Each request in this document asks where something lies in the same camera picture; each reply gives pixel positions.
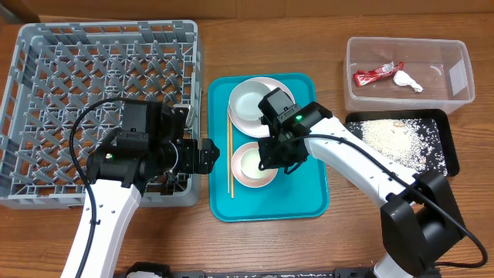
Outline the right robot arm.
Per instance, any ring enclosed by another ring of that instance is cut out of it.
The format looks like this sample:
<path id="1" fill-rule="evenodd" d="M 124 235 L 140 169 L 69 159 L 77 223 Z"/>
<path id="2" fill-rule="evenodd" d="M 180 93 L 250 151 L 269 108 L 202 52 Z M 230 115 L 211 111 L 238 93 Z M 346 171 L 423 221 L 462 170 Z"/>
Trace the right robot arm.
<path id="1" fill-rule="evenodd" d="M 387 253 L 369 277 L 434 277 L 440 258 L 463 239 L 464 222 L 446 177 L 419 174 L 354 136 L 316 102 L 294 103 L 280 88 L 258 105 L 269 136 L 259 140 L 260 170 L 295 171 L 313 157 L 336 169 L 380 210 Z"/>

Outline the white rice grains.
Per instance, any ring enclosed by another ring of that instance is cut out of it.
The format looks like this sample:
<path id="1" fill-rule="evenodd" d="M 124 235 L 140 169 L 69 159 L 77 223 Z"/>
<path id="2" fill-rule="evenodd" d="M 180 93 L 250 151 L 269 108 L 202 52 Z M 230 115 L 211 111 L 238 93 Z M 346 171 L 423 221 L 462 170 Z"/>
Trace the white rice grains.
<path id="1" fill-rule="evenodd" d="M 448 174 L 438 126 L 433 119 L 350 122 L 347 129 L 386 158 L 424 173 Z"/>

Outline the white tissue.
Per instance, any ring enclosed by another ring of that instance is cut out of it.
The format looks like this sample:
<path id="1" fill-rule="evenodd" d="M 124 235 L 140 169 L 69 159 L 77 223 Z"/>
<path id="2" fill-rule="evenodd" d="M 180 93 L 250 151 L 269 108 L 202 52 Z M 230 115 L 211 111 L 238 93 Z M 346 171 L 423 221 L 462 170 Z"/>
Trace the white tissue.
<path id="1" fill-rule="evenodd" d="M 405 71 L 398 70 L 394 76 L 393 81 L 398 86 L 409 86 L 416 93 L 421 93 L 423 91 L 423 87 L 419 85 L 414 79 L 412 79 Z"/>

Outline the grey bowl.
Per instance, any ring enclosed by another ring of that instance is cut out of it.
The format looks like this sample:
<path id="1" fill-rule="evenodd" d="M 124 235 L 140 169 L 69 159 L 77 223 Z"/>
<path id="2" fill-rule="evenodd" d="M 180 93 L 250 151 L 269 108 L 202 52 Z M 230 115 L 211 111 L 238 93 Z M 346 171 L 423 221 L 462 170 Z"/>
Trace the grey bowl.
<path id="1" fill-rule="evenodd" d="M 229 106 L 233 114 L 243 120 L 258 120 L 262 116 L 259 102 L 270 92 L 265 84 L 246 80 L 232 90 Z"/>

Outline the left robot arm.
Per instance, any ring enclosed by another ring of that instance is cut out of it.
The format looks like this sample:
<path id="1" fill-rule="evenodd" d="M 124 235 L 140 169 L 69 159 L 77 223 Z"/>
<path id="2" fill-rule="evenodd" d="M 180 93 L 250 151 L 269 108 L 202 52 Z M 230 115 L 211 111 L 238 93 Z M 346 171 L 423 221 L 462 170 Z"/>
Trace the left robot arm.
<path id="1" fill-rule="evenodd" d="M 208 175 L 220 151 L 210 139 L 186 139 L 193 108 L 122 98 L 123 116 L 81 168 L 75 134 L 98 101 L 76 119 L 69 154 L 86 191 L 84 210 L 62 275 L 111 277 L 125 232 L 140 205 L 147 183 L 165 173 Z"/>

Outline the white paper cup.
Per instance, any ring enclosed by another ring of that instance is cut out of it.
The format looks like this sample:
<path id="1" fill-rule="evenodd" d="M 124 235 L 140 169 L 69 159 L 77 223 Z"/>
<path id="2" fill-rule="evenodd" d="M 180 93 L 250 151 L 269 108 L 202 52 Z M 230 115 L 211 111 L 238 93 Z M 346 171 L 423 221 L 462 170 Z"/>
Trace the white paper cup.
<path id="1" fill-rule="evenodd" d="M 259 170 L 260 155 L 258 148 L 247 150 L 241 158 L 242 173 L 248 178 L 263 179 L 269 175 L 268 170 Z"/>

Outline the red snack wrapper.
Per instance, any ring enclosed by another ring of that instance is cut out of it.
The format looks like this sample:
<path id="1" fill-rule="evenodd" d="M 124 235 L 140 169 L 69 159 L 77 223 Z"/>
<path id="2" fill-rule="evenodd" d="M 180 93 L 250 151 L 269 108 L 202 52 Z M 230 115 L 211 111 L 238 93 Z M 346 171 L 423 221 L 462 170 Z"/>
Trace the red snack wrapper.
<path id="1" fill-rule="evenodd" d="M 358 87 L 366 86 L 369 83 L 393 76 L 398 70 L 402 70 L 403 68 L 403 62 L 397 64 L 394 62 L 386 63 L 371 71 L 358 70 L 353 74 L 353 79 Z"/>

